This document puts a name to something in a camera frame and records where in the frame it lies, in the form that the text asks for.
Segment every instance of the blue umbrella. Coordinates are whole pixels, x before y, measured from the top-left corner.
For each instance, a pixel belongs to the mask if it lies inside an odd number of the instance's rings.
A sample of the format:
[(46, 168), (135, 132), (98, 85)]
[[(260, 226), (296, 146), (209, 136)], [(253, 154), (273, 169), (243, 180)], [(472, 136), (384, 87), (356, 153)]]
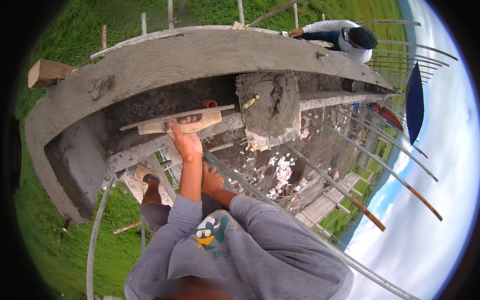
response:
[(420, 77), (420, 68), (418, 62), (413, 67), (410, 78), (408, 79), (405, 91), (405, 111), (407, 113), (408, 134), (410, 135), (410, 145), (417, 139), (420, 128), (423, 123), (423, 88)]

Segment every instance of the black cap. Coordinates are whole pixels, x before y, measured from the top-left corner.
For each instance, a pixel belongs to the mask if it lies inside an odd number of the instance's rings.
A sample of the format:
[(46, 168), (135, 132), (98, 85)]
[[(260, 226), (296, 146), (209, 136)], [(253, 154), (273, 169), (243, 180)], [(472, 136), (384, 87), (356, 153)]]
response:
[(378, 45), (376, 35), (368, 28), (351, 28), (348, 36), (352, 43), (365, 49), (373, 49)]

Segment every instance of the gray sweatshirt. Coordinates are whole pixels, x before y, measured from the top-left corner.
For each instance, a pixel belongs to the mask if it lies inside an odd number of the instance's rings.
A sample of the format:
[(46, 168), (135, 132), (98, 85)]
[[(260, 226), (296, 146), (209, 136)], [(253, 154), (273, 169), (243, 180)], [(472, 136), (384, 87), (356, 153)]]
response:
[[(320, 21), (303, 27), (303, 32), (320, 32), (320, 31), (341, 31), (343, 27), (353, 28), (360, 27), (358, 24), (349, 20), (337, 20), (337, 21)], [(353, 47), (349, 42), (345, 41), (342, 34), (338, 37), (338, 45), (342, 52), (338, 52), (342, 56), (345, 56), (351, 60), (359, 63), (366, 63), (372, 58), (373, 50), (363, 50)]]
[(235, 279), (252, 291), (238, 299), (346, 299), (349, 267), (285, 213), (237, 195), (230, 213), (202, 220), (202, 203), (178, 195), (168, 223), (152, 237), (125, 283), (127, 300), (153, 299), (144, 284), (183, 276)]

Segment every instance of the white long sleeve shirt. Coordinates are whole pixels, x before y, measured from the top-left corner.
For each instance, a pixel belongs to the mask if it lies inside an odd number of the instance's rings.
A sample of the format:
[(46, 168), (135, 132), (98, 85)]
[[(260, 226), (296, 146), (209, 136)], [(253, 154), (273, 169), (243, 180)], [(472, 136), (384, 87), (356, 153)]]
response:
[[(320, 32), (320, 31), (341, 31), (343, 27), (361, 27), (352, 21), (338, 20), (338, 21), (320, 21), (303, 27), (303, 32)], [(338, 54), (345, 56), (351, 60), (359, 63), (366, 63), (372, 58), (372, 49), (363, 50), (353, 47), (349, 42), (345, 41), (340, 33), (338, 37), (338, 45), (342, 50), (337, 51)]]

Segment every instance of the penguin graphic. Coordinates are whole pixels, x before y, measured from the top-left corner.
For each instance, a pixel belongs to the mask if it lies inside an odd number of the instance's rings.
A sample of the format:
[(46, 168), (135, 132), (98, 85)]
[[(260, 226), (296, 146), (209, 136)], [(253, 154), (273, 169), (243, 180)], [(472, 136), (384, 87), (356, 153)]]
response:
[(215, 220), (212, 216), (208, 216), (200, 223), (193, 236), (195, 236), (205, 250), (211, 250), (216, 248), (215, 246), (210, 246), (213, 239), (219, 243), (225, 241), (225, 228), (227, 224), (228, 217), (225, 215), (218, 220)]

